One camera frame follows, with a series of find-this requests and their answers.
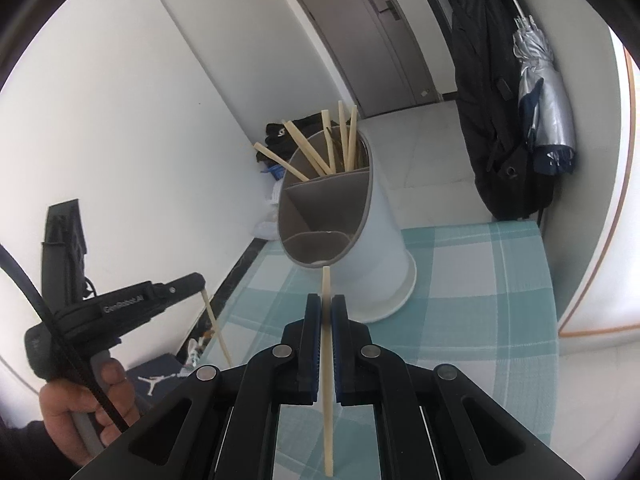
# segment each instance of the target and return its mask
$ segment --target chopstick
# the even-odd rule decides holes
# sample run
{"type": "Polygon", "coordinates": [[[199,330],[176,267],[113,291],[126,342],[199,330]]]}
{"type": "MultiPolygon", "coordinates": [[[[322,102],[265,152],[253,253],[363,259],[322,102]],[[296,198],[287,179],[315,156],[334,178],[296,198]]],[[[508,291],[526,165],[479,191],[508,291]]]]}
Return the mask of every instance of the chopstick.
{"type": "Polygon", "coordinates": [[[322,110],[322,129],[326,140],[326,151],[329,155],[329,168],[335,173],[334,140],[331,138],[331,116],[329,110],[322,110]]]}
{"type": "Polygon", "coordinates": [[[329,168],[327,163],[322,159],[319,153],[316,152],[316,149],[311,145],[311,143],[306,140],[306,137],[302,134],[302,132],[296,128],[296,125],[294,123],[292,123],[291,121],[287,121],[286,123],[284,123],[284,127],[287,129],[289,135],[296,142],[300,150],[305,153],[305,155],[310,155],[311,157],[313,157],[318,163],[318,166],[320,166],[320,168],[322,168],[322,170],[326,174],[335,173],[335,170],[332,171],[331,168],[329,168]]]}
{"type": "Polygon", "coordinates": [[[334,378],[333,346],[331,338],[331,273],[322,268],[322,317],[320,328],[320,371],[322,373],[322,421],[324,443],[324,474],[334,475],[334,378]]]}
{"type": "Polygon", "coordinates": [[[344,104],[338,101],[338,121],[340,123],[340,143],[342,144],[342,163],[344,171],[347,171],[347,158],[349,158],[349,140],[347,138],[347,121],[344,117],[344,104]]]}
{"type": "Polygon", "coordinates": [[[260,153],[262,153],[263,155],[268,156],[274,162],[277,162],[278,164],[280,164],[285,170],[293,173],[302,182],[306,182],[307,180],[309,180],[304,174],[302,174],[301,171],[298,171],[296,168],[290,165],[286,160],[277,156],[269,148],[265,148],[263,145],[260,144],[260,142],[256,142],[254,144],[254,148],[258,150],[260,153]]]}
{"type": "MultiPolygon", "coordinates": [[[[284,124],[287,122],[284,119],[280,120],[282,122],[282,125],[284,126],[284,124]]],[[[316,173],[318,174],[318,176],[325,176],[326,173],[322,170],[322,168],[320,168],[320,166],[318,166],[318,163],[316,162],[316,160],[311,156],[310,153],[307,153],[305,150],[303,150],[302,148],[300,148],[300,152],[302,152],[302,154],[304,156],[306,156],[306,160],[309,161],[309,164],[311,164],[311,166],[314,168],[314,170],[316,170],[316,173]]]]}
{"type": "Polygon", "coordinates": [[[231,360],[231,354],[226,347],[225,340],[222,339],[222,330],[220,330],[220,325],[218,324],[216,316],[213,314],[213,310],[211,309],[211,299],[209,298],[209,295],[204,288],[200,291],[200,293],[202,295],[202,299],[204,300],[204,305],[207,309],[207,314],[209,315],[209,320],[211,322],[211,328],[214,333],[214,335],[211,337],[211,341],[213,342],[213,339],[215,337],[218,338],[218,341],[220,341],[220,348],[222,348],[222,353],[225,355],[226,362],[229,364],[229,368],[233,368],[234,364],[231,360]]]}
{"type": "Polygon", "coordinates": [[[353,106],[351,109],[351,124],[349,128],[349,149],[347,155],[347,163],[345,164],[345,171],[353,171],[355,169],[356,162],[356,138],[358,134],[356,132],[356,122],[358,121],[358,107],[353,106]]]}

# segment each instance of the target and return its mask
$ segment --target silver umbrella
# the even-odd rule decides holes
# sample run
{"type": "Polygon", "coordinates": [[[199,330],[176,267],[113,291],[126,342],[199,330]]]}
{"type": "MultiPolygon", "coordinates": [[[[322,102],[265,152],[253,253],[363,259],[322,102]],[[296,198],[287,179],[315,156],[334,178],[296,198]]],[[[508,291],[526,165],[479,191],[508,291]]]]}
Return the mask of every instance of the silver umbrella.
{"type": "Polygon", "coordinates": [[[520,119],[537,173],[572,173],[574,116],[554,55],[533,18],[516,18],[513,53],[522,61],[518,91],[520,119]]]}

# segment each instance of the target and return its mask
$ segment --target black baseboard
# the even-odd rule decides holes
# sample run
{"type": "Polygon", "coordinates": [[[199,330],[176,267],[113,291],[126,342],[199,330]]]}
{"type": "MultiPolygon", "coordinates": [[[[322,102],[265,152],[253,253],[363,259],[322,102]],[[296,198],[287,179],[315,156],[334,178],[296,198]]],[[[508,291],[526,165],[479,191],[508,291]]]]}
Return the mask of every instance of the black baseboard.
{"type": "MultiPolygon", "coordinates": [[[[213,315],[218,318],[222,309],[226,305],[229,297],[236,290],[236,286],[242,280],[242,277],[246,274],[251,267],[251,264],[258,257],[258,254],[267,243],[266,240],[260,240],[260,238],[254,238],[249,246],[244,250],[240,259],[236,262],[231,272],[229,272],[228,276],[224,279],[221,285],[218,287],[218,290],[211,298],[211,309],[213,310],[213,315]]],[[[197,320],[195,326],[187,336],[187,339],[182,343],[180,350],[176,354],[176,359],[181,363],[185,362],[187,359],[187,342],[189,339],[195,339],[196,341],[211,328],[211,321],[209,320],[208,314],[205,312],[202,313],[200,319],[197,320]]]]}

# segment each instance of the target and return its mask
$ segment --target white floor tile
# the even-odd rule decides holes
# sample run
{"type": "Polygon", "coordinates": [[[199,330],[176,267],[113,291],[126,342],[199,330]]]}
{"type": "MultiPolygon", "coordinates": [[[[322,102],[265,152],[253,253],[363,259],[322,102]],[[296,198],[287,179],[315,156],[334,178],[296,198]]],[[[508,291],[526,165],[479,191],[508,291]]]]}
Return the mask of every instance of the white floor tile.
{"type": "Polygon", "coordinates": [[[640,442],[640,342],[560,357],[551,447],[586,480],[613,479],[640,442]]]}
{"type": "Polygon", "coordinates": [[[476,186],[467,181],[392,190],[389,202],[401,229],[491,221],[476,186]]]}
{"type": "Polygon", "coordinates": [[[455,102],[360,121],[401,228],[490,222],[455,102]]]}

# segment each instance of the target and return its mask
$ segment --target door handle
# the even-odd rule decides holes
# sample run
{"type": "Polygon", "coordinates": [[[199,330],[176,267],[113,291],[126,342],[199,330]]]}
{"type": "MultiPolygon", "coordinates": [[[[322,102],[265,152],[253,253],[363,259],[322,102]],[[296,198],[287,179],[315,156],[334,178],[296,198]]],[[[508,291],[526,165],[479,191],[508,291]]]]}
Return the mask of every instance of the door handle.
{"type": "Polygon", "coordinates": [[[394,5],[393,1],[387,0],[385,3],[386,3],[386,9],[380,10],[380,14],[388,11],[388,12],[391,12],[391,15],[394,17],[394,20],[396,20],[396,22],[399,20],[402,20],[402,17],[400,16],[400,13],[396,9],[396,6],[394,5]]]}

